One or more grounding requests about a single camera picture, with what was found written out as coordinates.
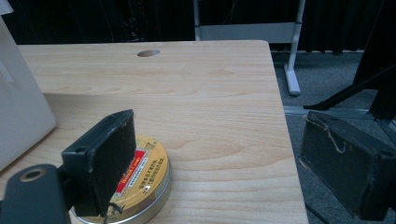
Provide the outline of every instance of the gray carpet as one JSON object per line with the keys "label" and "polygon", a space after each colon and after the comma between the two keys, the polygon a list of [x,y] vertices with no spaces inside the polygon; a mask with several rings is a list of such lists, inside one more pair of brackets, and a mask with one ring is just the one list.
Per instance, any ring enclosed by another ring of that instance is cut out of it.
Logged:
{"label": "gray carpet", "polygon": [[[300,83],[302,94],[290,96],[283,64],[289,54],[273,52],[277,82],[284,106],[314,105],[323,101],[343,88],[352,84],[362,53],[348,52],[341,55],[332,53],[298,53],[295,72]],[[369,109],[376,91],[365,90],[337,105],[337,108]],[[396,214],[389,209],[384,222],[361,221],[352,217],[332,193],[320,182],[315,174],[305,169],[298,160],[303,139],[305,122],[301,115],[286,116],[290,139],[296,158],[297,169],[303,190],[304,200],[329,223],[394,223]],[[367,132],[371,136],[395,147],[388,136],[373,119],[344,119],[350,124]],[[311,212],[307,211],[309,222],[322,223]]]}

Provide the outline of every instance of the white metal stand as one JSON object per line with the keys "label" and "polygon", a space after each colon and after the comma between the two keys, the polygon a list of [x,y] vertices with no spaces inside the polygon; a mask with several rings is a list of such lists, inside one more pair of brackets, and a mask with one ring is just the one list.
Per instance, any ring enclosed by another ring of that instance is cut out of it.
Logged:
{"label": "white metal stand", "polygon": [[296,22],[230,24],[202,26],[198,0],[193,0],[195,40],[264,39],[269,43],[291,43],[289,62],[285,64],[290,95],[300,95],[300,87],[294,72],[305,0],[300,1]]}

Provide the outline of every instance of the wooden table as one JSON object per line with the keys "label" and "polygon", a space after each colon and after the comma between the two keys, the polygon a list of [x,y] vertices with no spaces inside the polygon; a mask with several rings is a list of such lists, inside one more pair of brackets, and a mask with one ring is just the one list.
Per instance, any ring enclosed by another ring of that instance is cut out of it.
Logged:
{"label": "wooden table", "polygon": [[[147,49],[161,52],[138,57]],[[263,41],[21,46],[57,126],[0,173],[61,152],[111,113],[172,163],[172,191],[150,223],[307,223],[268,44]]]}

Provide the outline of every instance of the gold tin lid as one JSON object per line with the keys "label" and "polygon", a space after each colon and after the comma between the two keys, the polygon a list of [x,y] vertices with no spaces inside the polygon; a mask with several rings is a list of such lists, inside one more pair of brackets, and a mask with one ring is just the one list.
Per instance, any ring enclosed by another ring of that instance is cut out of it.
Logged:
{"label": "gold tin lid", "polygon": [[[165,148],[155,139],[138,135],[136,152],[110,203],[107,223],[145,223],[166,203],[170,194],[171,167]],[[78,217],[84,223],[103,223],[103,217]]]}

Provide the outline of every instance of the red label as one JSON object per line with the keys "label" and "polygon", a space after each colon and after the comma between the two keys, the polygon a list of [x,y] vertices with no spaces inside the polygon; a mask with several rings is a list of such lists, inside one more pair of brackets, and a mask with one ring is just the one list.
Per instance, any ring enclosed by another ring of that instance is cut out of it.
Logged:
{"label": "red label", "polygon": [[116,193],[122,193],[124,191],[125,187],[128,185],[129,180],[132,177],[132,174],[134,173],[134,170],[136,170],[136,167],[139,166],[139,163],[142,161],[142,158],[145,156],[145,154],[145,150],[136,149],[136,152],[134,153],[134,160],[131,162],[131,165],[129,166],[126,175],[124,175],[120,180],[119,185],[117,186]]}

